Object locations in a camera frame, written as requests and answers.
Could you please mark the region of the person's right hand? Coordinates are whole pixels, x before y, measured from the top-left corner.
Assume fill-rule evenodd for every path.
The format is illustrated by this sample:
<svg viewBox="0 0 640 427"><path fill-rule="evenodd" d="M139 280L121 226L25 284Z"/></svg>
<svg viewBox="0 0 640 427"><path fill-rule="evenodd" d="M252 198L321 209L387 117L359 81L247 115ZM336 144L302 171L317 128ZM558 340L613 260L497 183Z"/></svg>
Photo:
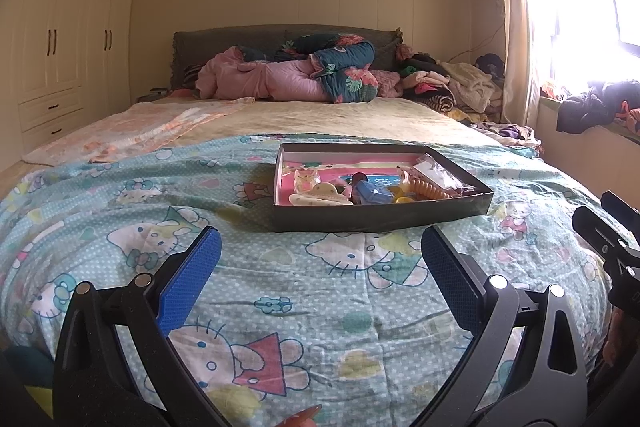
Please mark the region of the person's right hand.
<svg viewBox="0 0 640 427"><path fill-rule="evenodd" d="M614 366L617 359L633 343L639 340L639 321L623 310L614 308L608 335L602 349L602 357L608 366Z"/></svg>

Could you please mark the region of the person's left hand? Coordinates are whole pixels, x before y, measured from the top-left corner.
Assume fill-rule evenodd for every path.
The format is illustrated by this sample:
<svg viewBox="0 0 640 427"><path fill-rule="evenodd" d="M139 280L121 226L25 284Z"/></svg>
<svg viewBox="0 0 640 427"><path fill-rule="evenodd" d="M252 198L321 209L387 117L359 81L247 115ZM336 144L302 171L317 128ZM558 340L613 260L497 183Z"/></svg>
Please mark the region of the person's left hand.
<svg viewBox="0 0 640 427"><path fill-rule="evenodd" d="M285 418L277 427L317 427L316 416L321 412L320 404L313 407L307 407L305 410L299 411L292 416Z"/></svg>

